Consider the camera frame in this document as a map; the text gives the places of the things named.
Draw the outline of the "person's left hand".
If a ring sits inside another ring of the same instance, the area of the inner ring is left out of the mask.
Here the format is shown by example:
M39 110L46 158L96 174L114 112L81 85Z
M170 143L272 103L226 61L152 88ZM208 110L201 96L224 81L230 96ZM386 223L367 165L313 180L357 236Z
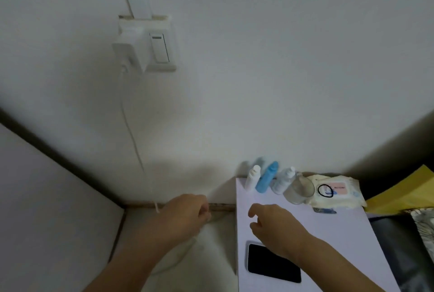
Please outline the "person's left hand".
M183 194L173 198L157 216L158 235L171 247L177 246L193 236L202 228L198 226L201 194Z

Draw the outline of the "person's right hand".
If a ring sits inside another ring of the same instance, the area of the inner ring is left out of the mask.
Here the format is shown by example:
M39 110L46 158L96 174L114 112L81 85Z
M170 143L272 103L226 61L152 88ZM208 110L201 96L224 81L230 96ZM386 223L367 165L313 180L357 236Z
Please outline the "person's right hand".
M254 203L249 208L248 217L255 217L255 222L263 225L264 235L255 235L255 237L265 247L274 254L298 264L310 234L289 211L276 204Z

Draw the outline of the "person's right forearm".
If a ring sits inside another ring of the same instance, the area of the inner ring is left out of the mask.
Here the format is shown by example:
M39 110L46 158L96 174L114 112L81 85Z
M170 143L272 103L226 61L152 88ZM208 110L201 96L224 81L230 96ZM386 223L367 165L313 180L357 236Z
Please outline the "person's right forearm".
M293 260L323 292L385 292L327 242L308 234Z

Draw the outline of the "person's left forearm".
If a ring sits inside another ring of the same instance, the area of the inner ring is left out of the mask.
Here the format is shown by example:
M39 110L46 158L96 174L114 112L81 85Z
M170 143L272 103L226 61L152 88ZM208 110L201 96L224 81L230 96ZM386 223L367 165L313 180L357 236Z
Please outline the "person's left forearm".
M182 240L138 231L83 292L140 292L157 263Z

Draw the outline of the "black smartphone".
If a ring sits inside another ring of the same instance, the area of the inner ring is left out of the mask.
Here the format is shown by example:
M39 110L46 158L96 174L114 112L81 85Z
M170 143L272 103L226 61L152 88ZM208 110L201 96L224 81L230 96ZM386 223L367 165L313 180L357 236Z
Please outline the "black smartphone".
M246 269L249 273L301 284L301 269L262 244L248 243Z

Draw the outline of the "small white bottle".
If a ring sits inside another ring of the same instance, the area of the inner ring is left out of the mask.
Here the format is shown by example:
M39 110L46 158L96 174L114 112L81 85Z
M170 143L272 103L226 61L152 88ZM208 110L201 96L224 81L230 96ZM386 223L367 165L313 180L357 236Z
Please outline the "small white bottle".
M253 191L256 188L260 178L261 178L261 167L256 164L248 172L247 178L243 185L244 189L247 192Z

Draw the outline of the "blue plastic bottle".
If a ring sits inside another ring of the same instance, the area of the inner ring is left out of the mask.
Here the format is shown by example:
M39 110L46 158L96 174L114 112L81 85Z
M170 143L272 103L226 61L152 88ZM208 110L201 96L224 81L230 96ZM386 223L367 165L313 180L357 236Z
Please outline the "blue plastic bottle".
M262 175L262 177L258 181L256 188L255 188L256 191L258 193L261 193L261 194L265 193L268 190L268 188L270 187L271 182L274 180L278 171L279 171L279 163L277 161L272 162L267 167L264 174Z

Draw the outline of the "clear bottle with white cap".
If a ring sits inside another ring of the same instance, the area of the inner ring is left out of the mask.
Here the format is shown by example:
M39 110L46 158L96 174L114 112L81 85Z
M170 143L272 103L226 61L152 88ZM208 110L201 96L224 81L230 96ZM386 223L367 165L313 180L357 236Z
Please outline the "clear bottle with white cap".
M296 169L294 167L287 168L279 173L278 178L271 186L271 190L277 195L282 195L295 179Z

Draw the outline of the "clear drinking glass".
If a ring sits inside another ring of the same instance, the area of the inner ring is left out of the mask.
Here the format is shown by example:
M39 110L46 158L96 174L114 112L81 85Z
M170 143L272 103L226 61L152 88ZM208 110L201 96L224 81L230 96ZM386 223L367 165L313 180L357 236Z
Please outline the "clear drinking glass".
M314 193L315 186L313 182L298 172L294 181L284 191L283 196L291 204L301 205L311 198Z

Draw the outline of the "wet wipes pack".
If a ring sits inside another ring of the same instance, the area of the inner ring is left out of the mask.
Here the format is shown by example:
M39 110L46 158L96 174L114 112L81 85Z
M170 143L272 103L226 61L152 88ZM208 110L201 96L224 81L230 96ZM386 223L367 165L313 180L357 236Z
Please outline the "wet wipes pack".
M311 175L308 177L315 186L314 195L307 204L318 208L358 208L366 207L358 180L346 176L328 177Z

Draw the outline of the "black fabric bag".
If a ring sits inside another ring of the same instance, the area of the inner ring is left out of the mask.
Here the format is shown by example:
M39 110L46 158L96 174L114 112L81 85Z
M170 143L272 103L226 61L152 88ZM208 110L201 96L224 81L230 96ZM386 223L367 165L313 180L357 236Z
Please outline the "black fabric bag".
M400 291L434 292L434 261L411 215L370 217L369 221Z

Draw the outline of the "yellow paper bag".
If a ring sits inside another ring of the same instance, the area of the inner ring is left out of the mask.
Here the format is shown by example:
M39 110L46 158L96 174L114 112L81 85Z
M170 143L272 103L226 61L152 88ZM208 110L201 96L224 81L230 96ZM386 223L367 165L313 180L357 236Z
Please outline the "yellow paper bag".
M395 215L421 208L434 208L434 170L426 165L386 191L366 200L365 211L378 215Z

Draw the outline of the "black and white patterned cloth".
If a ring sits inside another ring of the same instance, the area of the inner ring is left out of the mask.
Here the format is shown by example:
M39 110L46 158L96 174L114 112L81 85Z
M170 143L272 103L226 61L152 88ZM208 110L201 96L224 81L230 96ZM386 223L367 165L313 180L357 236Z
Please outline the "black and white patterned cloth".
M410 214L416 224L422 242L434 262L434 207L413 209Z

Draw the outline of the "white charger adapter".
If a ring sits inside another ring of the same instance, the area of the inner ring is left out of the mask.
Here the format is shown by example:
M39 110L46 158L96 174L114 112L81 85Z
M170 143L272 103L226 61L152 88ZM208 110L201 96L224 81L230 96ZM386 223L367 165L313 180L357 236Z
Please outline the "white charger adapter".
M112 48L120 64L138 75L142 75L151 62L150 37L143 28L121 30Z

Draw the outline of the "white wall switch plate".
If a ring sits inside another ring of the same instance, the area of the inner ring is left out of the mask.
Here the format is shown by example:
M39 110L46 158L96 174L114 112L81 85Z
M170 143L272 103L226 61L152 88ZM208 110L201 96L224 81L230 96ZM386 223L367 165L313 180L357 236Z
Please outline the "white wall switch plate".
M121 16L118 31L127 28L143 28L150 37L151 62L144 72L175 72L178 55L175 33L170 16L153 15L150 19Z

